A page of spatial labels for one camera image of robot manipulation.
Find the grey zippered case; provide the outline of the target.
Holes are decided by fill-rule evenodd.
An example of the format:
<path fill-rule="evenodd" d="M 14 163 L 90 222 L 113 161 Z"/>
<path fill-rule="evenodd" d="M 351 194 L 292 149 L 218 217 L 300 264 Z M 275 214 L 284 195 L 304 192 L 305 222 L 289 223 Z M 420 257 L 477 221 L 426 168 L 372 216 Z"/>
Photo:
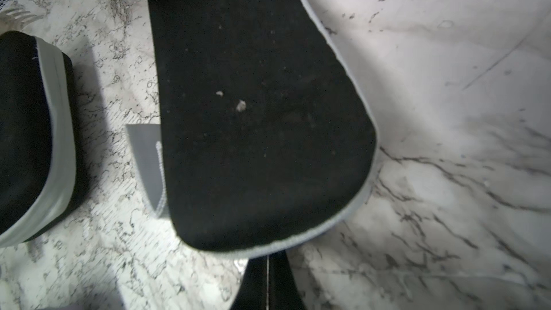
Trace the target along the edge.
<path fill-rule="evenodd" d="M 39 237 L 88 191 L 73 63 L 39 37 L 1 35 L 1 247 Z"/>

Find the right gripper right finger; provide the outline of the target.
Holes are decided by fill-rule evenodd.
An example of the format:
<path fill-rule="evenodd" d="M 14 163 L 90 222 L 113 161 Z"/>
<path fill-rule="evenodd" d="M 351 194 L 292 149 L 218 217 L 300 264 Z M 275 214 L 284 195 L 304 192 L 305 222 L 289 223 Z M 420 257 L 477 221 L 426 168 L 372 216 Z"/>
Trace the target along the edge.
<path fill-rule="evenodd" d="M 285 251 L 268 257 L 268 309 L 305 310 Z"/>

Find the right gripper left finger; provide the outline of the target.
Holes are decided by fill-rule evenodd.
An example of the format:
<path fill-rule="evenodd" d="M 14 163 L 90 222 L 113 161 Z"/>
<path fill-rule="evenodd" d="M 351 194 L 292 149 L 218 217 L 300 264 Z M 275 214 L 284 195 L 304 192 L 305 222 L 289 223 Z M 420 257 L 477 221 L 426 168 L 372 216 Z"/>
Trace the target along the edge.
<path fill-rule="evenodd" d="M 268 290 L 268 258 L 248 261 L 242 283 L 230 310 L 265 310 Z"/>

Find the grey case back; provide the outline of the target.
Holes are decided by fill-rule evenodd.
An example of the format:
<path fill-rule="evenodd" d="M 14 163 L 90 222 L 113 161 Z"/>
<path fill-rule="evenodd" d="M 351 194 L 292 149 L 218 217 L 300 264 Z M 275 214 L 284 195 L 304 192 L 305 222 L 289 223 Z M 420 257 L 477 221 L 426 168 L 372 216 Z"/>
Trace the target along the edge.
<path fill-rule="evenodd" d="M 198 251 L 308 241 L 370 193 L 368 105 L 308 0 L 148 0 L 169 214 Z"/>

